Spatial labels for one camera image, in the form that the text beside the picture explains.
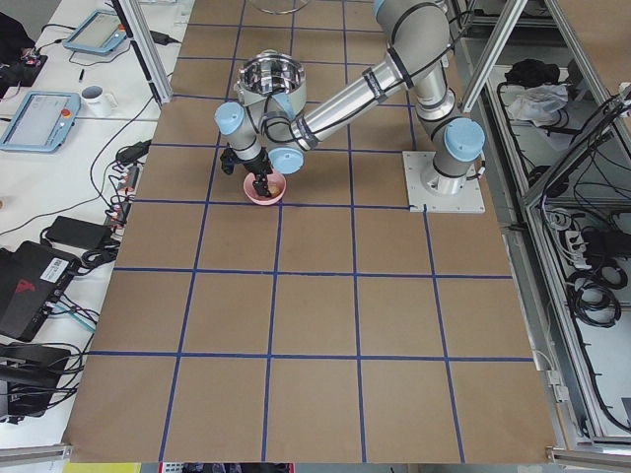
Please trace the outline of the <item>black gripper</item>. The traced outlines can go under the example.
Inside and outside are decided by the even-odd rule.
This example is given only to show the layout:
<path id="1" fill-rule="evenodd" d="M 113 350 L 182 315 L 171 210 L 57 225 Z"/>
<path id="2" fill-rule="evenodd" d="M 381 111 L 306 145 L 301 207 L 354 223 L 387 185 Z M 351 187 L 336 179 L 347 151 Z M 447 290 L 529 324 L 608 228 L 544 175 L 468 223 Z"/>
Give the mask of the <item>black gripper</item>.
<path id="1" fill-rule="evenodd" d="M 258 196 L 266 195 L 266 176 L 271 174 L 271 162 L 265 150 L 259 153 L 251 160 L 246 160 L 243 166 L 254 174 L 252 187 Z"/>

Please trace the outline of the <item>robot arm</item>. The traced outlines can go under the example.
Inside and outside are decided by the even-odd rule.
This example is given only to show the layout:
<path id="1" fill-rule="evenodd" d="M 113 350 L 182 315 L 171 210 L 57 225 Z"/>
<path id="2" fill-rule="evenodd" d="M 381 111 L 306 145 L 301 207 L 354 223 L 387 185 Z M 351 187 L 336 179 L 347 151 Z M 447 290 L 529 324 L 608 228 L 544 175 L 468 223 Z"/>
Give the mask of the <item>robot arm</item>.
<path id="1" fill-rule="evenodd" d="M 448 85 L 442 61 L 453 42 L 445 8 L 440 1 L 377 1 L 373 12 L 388 39 L 384 59 L 310 112 L 304 110 L 306 72 L 294 58 L 264 50 L 243 65 L 237 100 L 221 104 L 214 115 L 227 141 L 223 173 L 244 167 L 255 193 L 270 199 L 274 171 L 298 171 L 307 151 L 398 92 L 412 91 L 416 116 L 436 148 L 422 184 L 437 195 L 460 192 L 485 135 L 457 111 Z"/>

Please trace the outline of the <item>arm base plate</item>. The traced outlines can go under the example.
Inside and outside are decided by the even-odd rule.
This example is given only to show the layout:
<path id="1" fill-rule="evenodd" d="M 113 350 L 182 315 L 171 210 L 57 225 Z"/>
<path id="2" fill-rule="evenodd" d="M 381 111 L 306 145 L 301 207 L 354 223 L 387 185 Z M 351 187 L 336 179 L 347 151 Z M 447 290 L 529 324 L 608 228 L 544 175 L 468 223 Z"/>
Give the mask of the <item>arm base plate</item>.
<path id="1" fill-rule="evenodd" d="M 483 214 L 485 205 L 474 166 L 460 177 L 446 177 L 434 167 L 434 152 L 402 153 L 408 207 L 416 213 Z"/>

